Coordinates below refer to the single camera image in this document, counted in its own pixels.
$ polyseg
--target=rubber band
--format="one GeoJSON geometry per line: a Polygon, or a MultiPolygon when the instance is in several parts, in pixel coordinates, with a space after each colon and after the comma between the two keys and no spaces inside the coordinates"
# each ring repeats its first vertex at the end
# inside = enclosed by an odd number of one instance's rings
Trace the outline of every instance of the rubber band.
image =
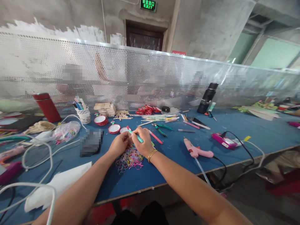
{"type": "Polygon", "coordinates": [[[133,167],[140,170],[143,167],[143,159],[144,157],[137,151],[135,146],[127,149],[116,160],[119,175],[133,167]]]}

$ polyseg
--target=red thermos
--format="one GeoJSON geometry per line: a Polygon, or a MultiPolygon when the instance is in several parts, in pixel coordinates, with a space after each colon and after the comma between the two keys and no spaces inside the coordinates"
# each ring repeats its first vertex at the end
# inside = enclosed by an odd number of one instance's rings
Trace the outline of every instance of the red thermos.
{"type": "Polygon", "coordinates": [[[48,93],[32,95],[50,123],[58,122],[61,117],[48,93]]]}

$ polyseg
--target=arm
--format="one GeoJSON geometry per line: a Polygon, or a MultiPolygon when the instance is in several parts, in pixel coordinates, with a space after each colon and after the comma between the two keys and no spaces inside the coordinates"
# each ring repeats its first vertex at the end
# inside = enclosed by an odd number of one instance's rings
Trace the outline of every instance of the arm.
{"type": "MultiPolygon", "coordinates": [[[[153,151],[149,131],[138,127],[132,132],[132,141],[146,158],[153,151]],[[140,143],[136,134],[144,140],[140,143]]],[[[170,187],[206,223],[213,225],[251,225],[233,205],[193,173],[173,162],[160,152],[155,152],[150,162],[163,175],[170,187]]]]}
{"type": "MultiPolygon", "coordinates": [[[[118,135],[109,150],[57,199],[52,224],[82,224],[95,201],[107,170],[125,151],[129,140],[127,132],[118,135]]],[[[46,224],[49,209],[45,210],[32,225],[46,224]]]]}

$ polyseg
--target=hot glue gun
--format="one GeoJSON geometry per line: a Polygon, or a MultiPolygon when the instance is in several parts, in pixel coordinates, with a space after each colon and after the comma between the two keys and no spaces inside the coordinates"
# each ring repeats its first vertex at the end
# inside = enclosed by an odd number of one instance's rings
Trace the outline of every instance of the hot glue gun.
{"type": "Polygon", "coordinates": [[[190,152],[190,155],[193,158],[197,158],[199,155],[207,157],[207,158],[212,158],[213,157],[213,152],[212,151],[203,151],[199,147],[193,146],[191,144],[191,142],[186,138],[184,138],[184,143],[185,143],[185,146],[187,147],[187,150],[190,152]]]}

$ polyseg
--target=doorway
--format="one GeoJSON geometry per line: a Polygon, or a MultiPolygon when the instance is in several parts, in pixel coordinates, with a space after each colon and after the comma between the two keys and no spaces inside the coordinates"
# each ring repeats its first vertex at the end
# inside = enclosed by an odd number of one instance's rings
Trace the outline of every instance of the doorway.
{"type": "Polygon", "coordinates": [[[162,51],[164,35],[160,31],[161,28],[157,29],[155,26],[126,21],[126,45],[162,51]]]}

